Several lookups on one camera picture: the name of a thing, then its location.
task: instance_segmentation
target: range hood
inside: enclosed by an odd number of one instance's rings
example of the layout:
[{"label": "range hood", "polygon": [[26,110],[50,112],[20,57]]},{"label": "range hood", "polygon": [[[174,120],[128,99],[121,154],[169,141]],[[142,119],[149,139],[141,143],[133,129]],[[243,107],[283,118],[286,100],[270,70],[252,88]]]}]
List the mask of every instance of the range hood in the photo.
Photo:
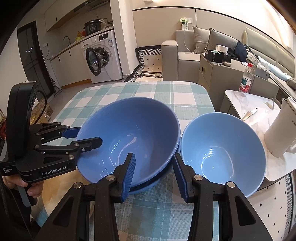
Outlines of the range hood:
[{"label": "range hood", "polygon": [[86,12],[107,4],[107,0],[88,0],[74,8],[74,12]]}]

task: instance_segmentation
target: faucet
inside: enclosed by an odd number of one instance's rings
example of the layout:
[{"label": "faucet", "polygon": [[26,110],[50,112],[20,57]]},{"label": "faucet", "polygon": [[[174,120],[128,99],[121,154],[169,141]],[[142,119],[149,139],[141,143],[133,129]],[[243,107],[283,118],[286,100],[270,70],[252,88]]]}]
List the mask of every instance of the faucet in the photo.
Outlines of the faucet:
[{"label": "faucet", "polygon": [[69,44],[68,44],[68,46],[69,46],[69,45],[71,44],[71,42],[70,42],[70,38],[69,38],[69,36],[65,36],[63,40],[65,40],[65,38],[68,38],[68,40],[69,40]]}]

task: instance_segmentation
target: human hand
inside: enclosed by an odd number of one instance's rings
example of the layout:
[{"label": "human hand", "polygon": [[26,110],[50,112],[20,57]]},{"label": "human hand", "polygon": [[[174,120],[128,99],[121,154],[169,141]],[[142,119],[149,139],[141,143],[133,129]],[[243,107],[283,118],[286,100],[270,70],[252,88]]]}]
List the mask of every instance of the human hand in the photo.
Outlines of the human hand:
[{"label": "human hand", "polygon": [[[16,186],[21,186],[21,187],[26,187],[28,184],[24,182],[20,175],[12,175],[12,176],[7,176],[3,177],[4,184],[9,188],[9,189],[14,189]],[[43,183],[44,181],[38,182],[38,183],[32,183],[32,187],[30,187],[27,191],[29,196],[32,196],[33,198],[37,198],[41,195],[42,190],[43,190]]]}]

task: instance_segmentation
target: black box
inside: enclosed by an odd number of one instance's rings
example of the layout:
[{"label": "black box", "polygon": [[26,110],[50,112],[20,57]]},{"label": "black box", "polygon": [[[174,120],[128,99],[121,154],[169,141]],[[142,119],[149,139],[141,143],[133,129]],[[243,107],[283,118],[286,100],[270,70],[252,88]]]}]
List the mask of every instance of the black box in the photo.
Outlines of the black box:
[{"label": "black box", "polygon": [[208,49],[205,50],[205,58],[215,63],[222,63],[223,61],[231,62],[231,59],[232,59],[230,55],[213,53],[211,52],[211,50],[208,50]]}]

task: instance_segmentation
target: knife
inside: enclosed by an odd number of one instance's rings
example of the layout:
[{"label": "knife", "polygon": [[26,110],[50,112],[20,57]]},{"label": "knife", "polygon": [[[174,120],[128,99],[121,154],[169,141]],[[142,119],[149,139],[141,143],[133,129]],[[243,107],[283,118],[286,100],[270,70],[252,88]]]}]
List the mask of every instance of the knife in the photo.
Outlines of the knife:
[{"label": "knife", "polygon": [[245,116],[242,118],[242,121],[245,121],[248,119],[251,115],[255,114],[257,112],[258,108],[255,107],[252,111],[248,111]]}]

